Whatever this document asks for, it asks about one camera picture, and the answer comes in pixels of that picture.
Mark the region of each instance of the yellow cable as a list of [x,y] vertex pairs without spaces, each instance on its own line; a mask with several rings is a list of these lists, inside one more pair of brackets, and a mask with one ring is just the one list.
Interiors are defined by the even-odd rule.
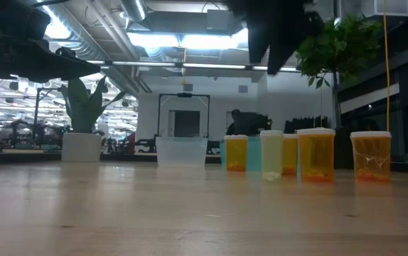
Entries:
[[321,86],[321,128],[323,127],[323,86]]
[[384,0],[384,45],[386,53],[386,73],[387,73],[387,131],[390,132],[390,69],[389,69],[389,48],[387,40],[387,0]]

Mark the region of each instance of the ceiling light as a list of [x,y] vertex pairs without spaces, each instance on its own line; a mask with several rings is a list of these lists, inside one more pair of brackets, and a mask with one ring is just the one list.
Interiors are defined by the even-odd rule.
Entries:
[[282,67],[280,69],[280,71],[283,71],[283,72],[298,72],[297,68],[291,68],[291,67]]
[[50,23],[46,28],[45,34],[54,39],[67,39],[71,36],[71,31],[59,20],[59,18],[47,6],[43,10],[50,16]]
[[95,73],[91,75],[86,75],[85,77],[81,77],[81,80],[90,80],[90,81],[98,81],[104,77],[101,73]]
[[200,64],[200,63],[184,63],[184,68],[222,68],[222,69],[245,69],[244,65],[221,65],[221,64]]
[[244,28],[232,35],[231,40],[236,45],[236,47],[239,43],[248,43],[248,28]]
[[178,40],[174,35],[159,35],[147,33],[128,33],[131,43],[145,48],[177,47]]
[[258,71],[267,71],[267,67],[264,66],[254,66],[253,70],[258,70]]
[[103,60],[88,60],[88,63],[95,64],[95,65],[104,65]]
[[201,50],[225,50],[236,48],[237,44],[229,36],[209,35],[187,35],[181,42],[182,47]]
[[143,61],[113,61],[113,65],[131,65],[140,67],[175,67],[175,63],[156,63],[156,62],[143,62]]

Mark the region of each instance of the potted plant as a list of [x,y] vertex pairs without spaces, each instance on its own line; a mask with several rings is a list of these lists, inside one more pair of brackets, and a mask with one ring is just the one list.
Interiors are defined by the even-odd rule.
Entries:
[[121,100],[127,92],[120,92],[112,101],[103,105],[102,92],[106,77],[102,78],[93,94],[89,94],[80,79],[70,80],[68,87],[61,87],[67,114],[73,132],[63,136],[62,161],[91,162],[100,160],[102,138],[92,133],[98,117],[111,103]]
[[364,16],[348,16],[340,23],[335,19],[327,21],[324,30],[317,36],[308,36],[297,50],[297,69],[308,76],[308,86],[316,82],[316,88],[323,84],[331,86],[325,79],[327,73],[333,73],[333,95],[340,125],[340,111],[336,85],[340,74],[344,82],[353,81],[357,74],[369,67],[376,58],[381,24]]

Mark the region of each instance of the table surface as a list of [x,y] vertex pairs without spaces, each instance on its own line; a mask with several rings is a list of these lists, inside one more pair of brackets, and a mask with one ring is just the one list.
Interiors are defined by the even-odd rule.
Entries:
[[268,183],[217,165],[0,165],[1,255],[408,255],[408,174]]

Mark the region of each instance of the green leaves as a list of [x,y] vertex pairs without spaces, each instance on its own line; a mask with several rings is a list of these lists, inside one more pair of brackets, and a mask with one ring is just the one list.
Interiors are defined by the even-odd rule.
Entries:
[[308,86],[312,86],[314,82],[315,82],[315,77],[311,77],[310,80],[308,80]]
[[323,82],[324,82],[324,78],[321,78],[320,80],[318,80],[318,82],[316,83],[316,89],[320,88],[321,86],[323,86]]
[[348,16],[338,26],[331,19],[321,35],[308,36],[297,50],[297,69],[309,77],[308,86],[319,88],[323,73],[341,73],[345,82],[357,77],[377,57],[381,24],[365,17]]
[[68,82],[68,87],[61,87],[60,91],[65,99],[67,114],[71,118],[74,132],[92,133],[93,125],[104,110],[111,103],[121,100],[127,94],[127,92],[121,92],[109,104],[102,106],[102,91],[106,87],[105,81],[106,77],[102,78],[90,96],[84,83],[79,79]]

